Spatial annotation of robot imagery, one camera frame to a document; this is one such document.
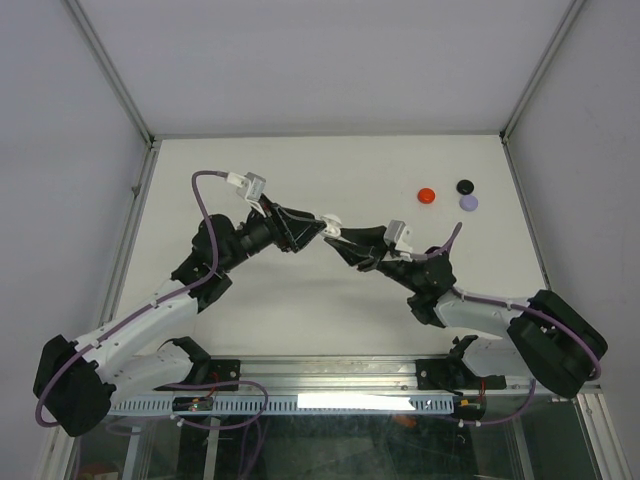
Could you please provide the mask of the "white charging case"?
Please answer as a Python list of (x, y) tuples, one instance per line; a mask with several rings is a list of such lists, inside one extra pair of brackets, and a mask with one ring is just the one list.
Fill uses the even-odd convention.
[(341, 237), (342, 222), (333, 214), (321, 215), (320, 220), (325, 224), (321, 235), (325, 238), (338, 239)]

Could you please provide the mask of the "orange charging case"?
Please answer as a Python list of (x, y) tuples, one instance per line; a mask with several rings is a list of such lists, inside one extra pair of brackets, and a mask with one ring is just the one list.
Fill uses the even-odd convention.
[(431, 188), (421, 188), (417, 192), (417, 199), (422, 204), (432, 204), (436, 200), (436, 192)]

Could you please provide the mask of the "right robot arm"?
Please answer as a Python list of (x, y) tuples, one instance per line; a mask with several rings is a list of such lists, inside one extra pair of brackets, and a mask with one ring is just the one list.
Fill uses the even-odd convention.
[(471, 330), (448, 354), (455, 385), (469, 387), (487, 376), (529, 377), (571, 399), (600, 377), (608, 344), (572, 306), (551, 290), (513, 299), (458, 287), (452, 239), (417, 253), (410, 227), (398, 220), (372, 228), (330, 226), (323, 236), (349, 266), (377, 271), (408, 289), (407, 304), (421, 324)]

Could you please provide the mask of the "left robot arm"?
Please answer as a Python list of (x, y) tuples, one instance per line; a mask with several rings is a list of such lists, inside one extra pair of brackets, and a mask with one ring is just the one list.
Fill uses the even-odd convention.
[(81, 436), (131, 397), (173, 384), (198, 388), (210, 377), (210, 354), (189, 336), (170, 330), (194, 319), (231, 287), (230, 272), (271, 245), (284, 253), (304, 249), (326, 228), (314, 214), (261, 197), (245, 222), (205, 215), (187, 258), (137, 310), (68, 340), (43, 347), (33, 391), (36, 421)]

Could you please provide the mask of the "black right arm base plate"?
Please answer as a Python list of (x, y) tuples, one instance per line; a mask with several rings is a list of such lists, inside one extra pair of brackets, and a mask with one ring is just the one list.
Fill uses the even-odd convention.
[(417, 359), (415, 376), (421, 391), (444, 390), (460, 394), (463, 390), (505, 390), (507, 387), (502, 375), (480, 377), (461, 361), (446, 358)]

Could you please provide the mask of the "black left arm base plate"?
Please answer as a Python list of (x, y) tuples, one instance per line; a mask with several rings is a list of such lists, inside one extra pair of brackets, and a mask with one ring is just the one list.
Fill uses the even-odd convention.
[(212, 357), (206, 364), (196, 366), (180, 382), (170, 382), (156, 387), (156, 391), (237, 391), (238, 386), (232, 381), (241, 377), (241, 360), (237, 358)]

